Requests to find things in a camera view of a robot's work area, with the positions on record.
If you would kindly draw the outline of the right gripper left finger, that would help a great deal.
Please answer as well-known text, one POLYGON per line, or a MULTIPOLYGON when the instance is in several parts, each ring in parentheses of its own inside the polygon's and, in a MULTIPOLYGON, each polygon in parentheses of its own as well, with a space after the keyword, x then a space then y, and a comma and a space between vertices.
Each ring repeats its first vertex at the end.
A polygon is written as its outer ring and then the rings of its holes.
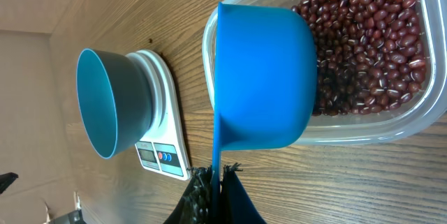
POLYGON ((193 167, 191 180, 164 224, 206 224, 212 201, 212 167, 193 167))

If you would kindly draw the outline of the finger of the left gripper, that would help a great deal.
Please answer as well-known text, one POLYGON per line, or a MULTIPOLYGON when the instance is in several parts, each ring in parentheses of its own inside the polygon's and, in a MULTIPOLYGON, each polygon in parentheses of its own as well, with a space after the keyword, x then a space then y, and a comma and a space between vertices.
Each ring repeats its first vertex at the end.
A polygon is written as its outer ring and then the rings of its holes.
POLYGON ((16 179, 18 175, 14 172, 8 172, 0 175, 0 193, 3 193, 16 179))

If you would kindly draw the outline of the blue plastic measuring scoop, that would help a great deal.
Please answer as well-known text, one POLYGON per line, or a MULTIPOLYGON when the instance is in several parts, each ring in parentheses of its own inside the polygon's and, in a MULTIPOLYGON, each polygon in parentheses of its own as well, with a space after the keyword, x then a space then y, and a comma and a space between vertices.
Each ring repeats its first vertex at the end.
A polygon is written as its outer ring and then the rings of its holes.
POLYGON ((212 219, 221 219, 223 151, 278 149, 304 132, 314 108, 316 49, 286 8, 220 3, 214 60, 212 219))

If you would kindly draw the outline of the red adzuki beans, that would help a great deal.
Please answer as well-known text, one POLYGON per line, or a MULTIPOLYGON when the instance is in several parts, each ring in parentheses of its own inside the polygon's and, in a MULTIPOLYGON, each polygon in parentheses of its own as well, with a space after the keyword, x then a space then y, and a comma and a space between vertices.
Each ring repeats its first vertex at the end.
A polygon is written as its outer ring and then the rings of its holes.
POLYGON ((378 114, 400 108, 427 72, 417 0, 300 0, 317 53, 312 114, 378 114))

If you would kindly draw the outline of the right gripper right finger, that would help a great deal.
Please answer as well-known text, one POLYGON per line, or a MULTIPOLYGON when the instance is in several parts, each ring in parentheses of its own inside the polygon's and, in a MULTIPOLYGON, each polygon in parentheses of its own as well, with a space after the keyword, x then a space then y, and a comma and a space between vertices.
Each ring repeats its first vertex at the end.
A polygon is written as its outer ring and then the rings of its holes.
POLYGON ((240 163, 223 167, 221 182, 221 219, 227 224, 266 224, 256 210, 236 172, 241 172, 240 163))

